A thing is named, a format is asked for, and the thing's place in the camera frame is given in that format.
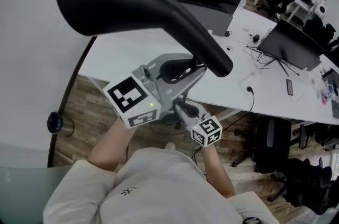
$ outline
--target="person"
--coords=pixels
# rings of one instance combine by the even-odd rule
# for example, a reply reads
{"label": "person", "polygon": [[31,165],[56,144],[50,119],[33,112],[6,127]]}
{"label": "person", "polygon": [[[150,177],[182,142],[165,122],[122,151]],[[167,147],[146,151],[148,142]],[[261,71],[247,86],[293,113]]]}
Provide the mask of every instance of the person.
{"label": "person", "polygon": [[135,131],[117,119],[60,182],[44,223],[278,223],[254,192],[235,195],[214,145],[202,149],[206,177],[174,144],[137,150],[115,173]]}

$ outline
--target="black and white pattern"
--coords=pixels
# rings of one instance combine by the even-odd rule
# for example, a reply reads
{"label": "black and white pattern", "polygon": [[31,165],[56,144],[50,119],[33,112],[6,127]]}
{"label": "black and white pattern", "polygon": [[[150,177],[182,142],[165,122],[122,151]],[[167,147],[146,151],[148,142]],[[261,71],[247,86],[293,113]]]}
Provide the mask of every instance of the black and white pattern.
{"label": "black and white pattern", "polygon": [[207,121],[201,122],[199,126],[204,130],[204,132],[208,135],[213,131],[220,129],[220,127],[214,122],[213,119],[209,119]]}
{"label": "black and white pattern", "polygon": [[205,137],[194,130],[192,131],[192,139],[201,145],[204,145],[205,143]]}
{"label": "black and white pattern", "polygon": [[210,135],[207,139],[207,146],[218,140],[220,138],[220,133],[221,131],[217,131],[216,133]]}
{"label": "black and white pattern", "polygon": [[147,112],[147,113],[144,113],[144,114],[137,115],[135,117],[129,118],[128,122],[129,122],[131,127],[134,127],[136,125],[143,124],[143,123],[155,120],[156,117],[157,117],[157,111],[153,110],[153,111],[150,111],[150,112]]}
{"label": "black and white pattern", "polygon": [[128,77],[108,90],[108,93],[122,113],[130,110],[147,97],[146,92],[132,78]]}

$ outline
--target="smartphone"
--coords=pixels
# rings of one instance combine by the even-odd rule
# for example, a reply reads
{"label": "smartphone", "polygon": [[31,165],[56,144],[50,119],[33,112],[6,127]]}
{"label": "smartphone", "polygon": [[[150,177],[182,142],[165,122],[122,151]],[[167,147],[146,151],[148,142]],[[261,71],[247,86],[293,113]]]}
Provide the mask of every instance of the smartphone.
{"label": "smartphone", "polygon": [[293,96],[292,81],[290,79],[286,79],[286,83],[287,83],[287,94]]}

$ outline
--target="person's right arm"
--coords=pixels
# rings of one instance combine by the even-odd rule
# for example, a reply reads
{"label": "person's right arm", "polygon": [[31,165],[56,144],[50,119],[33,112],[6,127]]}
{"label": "person's right arm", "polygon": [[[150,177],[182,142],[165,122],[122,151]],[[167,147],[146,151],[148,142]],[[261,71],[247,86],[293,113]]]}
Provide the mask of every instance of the person's right arm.
{"label": "person's right arm", "polygon": [[202,147],[202,154],[205,162],[207,182],[225,198],[228,199],[234,196],[235,191],[232,182],[221,164],[215,146]]}

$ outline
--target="black cone-shaped object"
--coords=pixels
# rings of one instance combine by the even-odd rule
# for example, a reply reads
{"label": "black cone-shaped object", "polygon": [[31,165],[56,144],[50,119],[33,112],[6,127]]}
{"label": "black cone-shaped object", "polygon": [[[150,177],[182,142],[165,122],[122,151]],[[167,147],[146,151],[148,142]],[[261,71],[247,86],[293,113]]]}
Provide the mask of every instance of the black cone-shaped object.
{"label": "black cone-shaped object", "polygon": [[233,63],[204,27],[176,0],[57,0],[69,25],[83,35],[163,28],[219,77]]}

